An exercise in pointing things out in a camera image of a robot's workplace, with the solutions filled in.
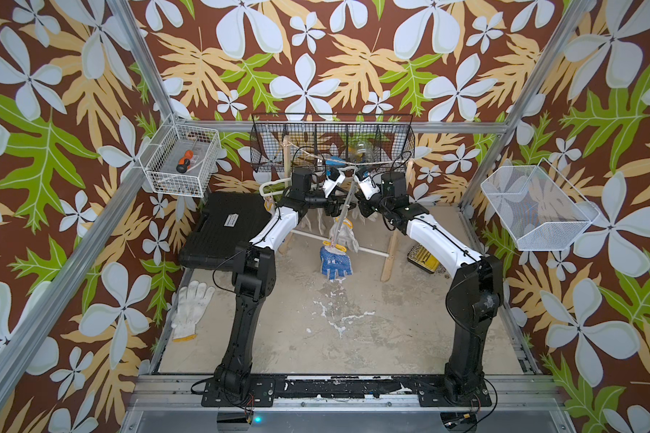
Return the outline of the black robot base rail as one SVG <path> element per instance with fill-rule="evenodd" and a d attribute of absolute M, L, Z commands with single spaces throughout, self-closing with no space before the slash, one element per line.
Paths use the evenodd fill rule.
<path fill-rule="evenodd" d="M 220 388 L 208 377 L 195 382 L 190 392 L 203 407 L 237 407 L 245 410 L 270 408 L 281 400 L 298 402 L 381 401 L 410 396 L 421 407 L 468 407 L 473 411 L 491 407 L 493 393 L 485 384 L 462 396 L 451 397 L 443 375 L 257 375 L 247 379 L 240 397 Z"/>

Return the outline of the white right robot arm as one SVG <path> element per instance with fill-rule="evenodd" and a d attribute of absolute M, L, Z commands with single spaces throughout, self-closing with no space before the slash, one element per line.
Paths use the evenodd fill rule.
<path fill-rule="evenodd" d="M 426 207 L 411 202 L 403 173 L 386 172 L 376 184 L 369 171 L 361 169 L 354 180 L 359 187 L 357 206 L 363 216 L 380 214 L 388 227 L 425 248 L 451 277 L 445 307 L 455 330 L 451 355 L 444 367 L 443 397 L 460 403 L 481 394 L 484 347 L 489 327 L 503 304 L 500 259 L 465 245 Z"/>

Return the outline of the white glove behind left arm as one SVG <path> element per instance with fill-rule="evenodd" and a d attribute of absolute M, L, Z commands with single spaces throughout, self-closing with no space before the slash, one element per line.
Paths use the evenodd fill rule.
<path fill-rule="evenodd" d="M 179 299 L 172 322 L 172 340 L 188 341 L 196 337 L 196 326 L 202 319 L 216 289 L 207 283 L 191 281 L 179 291 Z"/>

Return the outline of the white yellow cuff glove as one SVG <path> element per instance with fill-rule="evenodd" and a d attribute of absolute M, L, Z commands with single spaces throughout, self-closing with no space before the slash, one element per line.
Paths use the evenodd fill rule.
<path fill-rule="evenodd" d="M 330 241 L 336 240 L 338 246 L 352 250 L 355 253 L 359 252 L 359 241 L 354 234 L 353 223 L 348 218 L 334 218 L 329 237 Z"/>

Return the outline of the white clip hanger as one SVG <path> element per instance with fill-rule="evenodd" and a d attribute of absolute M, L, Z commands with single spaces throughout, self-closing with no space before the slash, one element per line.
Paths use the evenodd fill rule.
<path fill-rule="evenodd" d="M 402 167 L 401 169 L 397 169 L 396 171 L 383 171 L 383 170 L 381 170 L 379 168 L 377 168 L 377 169 L 368 168 L 368 169 L 369 169 L 370 174 L 371 174 L 371 176 L 373 178 L 373 181 L 375 183 L 378 182 L 379 180 L 382 180 L 382 175 L 385 174 L 385 173 L 400 172 L 400 173 L 403 173 L 404 175 L 406 174 L 406 168 L 405 167 Z M 314 170 L 312 172 L 312 176 L 318 177 L 318 176 L 323 175 L 325 177 L 326 170 L 327 170 L 326 166 L 323 165 L 321 167 L 321 169 Z M 351 171 L 349 171 L 348 173 L 344 173 L 344 174 L 345 174 L 346 178 L 351 178 L 351 177 L 354 178 L 355 172 L 352 173 Z M 291 176 L 293 174 L 296 174 L 296 168 L 292 168 Z M 263 198 L 272 197 L 274 195 L 285 195 L 286 194 L 285 191 L 287 189 L 289 189 L 292 186 L 292 184 L 293 184 L 292 178 L 291 178 L 291 183 L 290 184 L 285 184 L 283 182 L 277 183 L 277 180 L 271 180 L 269 182 L 266 182 L 266 183 L 262 184 L 259 187 L 259 193 Z"/>

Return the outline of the wooden drying rack frame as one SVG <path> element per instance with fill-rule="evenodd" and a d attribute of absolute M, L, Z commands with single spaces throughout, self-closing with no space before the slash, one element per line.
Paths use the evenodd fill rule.
<path fill-rule="evenodd" d="M 294 144 L 289 138 L 289 135 L 286 134 L 281 142 L 281 146 L 283 148 L 283 163 L 285 164 L 285 177 L 281 180 L 278 180 L 277 183 L 283 182 L 285 184 L 290 184 L 291 183 L 291 172 L 292 172 L 292 157 L 296 155 L 297 151 L 293 150 Z M 409 155 L 406 158 L 403 158 L 399 162 L 381 162 L 381 163 L 372 163 L 368 166 L 368 168 L 372 169 L 381 169 L 383 171 L 396 171 L 397 169 L 401 169 L 402 167 L 406 168 L 406 174 L 404 175 L 406 177 L 406 180 L 411 176 L 411 172 L 413 169 L 413 160 L 412 157 L 415 155 L 415 150 L 412 150 Z M 344 169 L 340 169 L 343 173 L 348 173 L 351 171 L 354 173 L 356 169 L 360 169 L 362 167 L 365 167 L 366 165 L 364 164 L 353 164 L 353 163 L 348 163 L 348 166 Z M 292 231 L 286 238 L 285 241 L 278 247 L 278 252 L 280 254 L 287 254 L 290 243 L 292 241 L 292 238 L 294 237 L 295 231 Z M 398 244 L 398 239 L 399 235 L 393 234 L 391 236 L 389 243 L 388 243 L 388 248 L 387 251 L 381 252 L 377 250 L 366 250 L 363 247 L 360 247 L 359 250 L 365 251 L 366 253 L 369 254 L 377 254 L 380 256 L 384 256 L 385 258 L 385 263 L 383 267 L 383 271 L 381 274 L 381 279 L 383 283 L 386 281 L 389 281 L 392 275 L 393 271 L 393 265 L 395 261 L 395 251 L 397 250 L 397 244 Z"/>

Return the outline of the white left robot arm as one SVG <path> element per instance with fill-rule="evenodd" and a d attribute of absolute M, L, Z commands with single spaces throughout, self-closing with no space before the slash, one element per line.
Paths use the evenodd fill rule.
<path fill-rule="evenodd" d="M 312 187 L 312 172 L 297 168 L 266 226 L 237 247 L 231 275 L 236 310 L 226 353 L 213 375 L 213 388 L 228 401 L 239 404 L 248 400 L 259 315 L 276 286 L 276 251 L 310 209 L 321 209 L 335 218 L 350 209 L 352 197 L 341 187 L 340 180 L 335 180 L 332 187 Z"/>

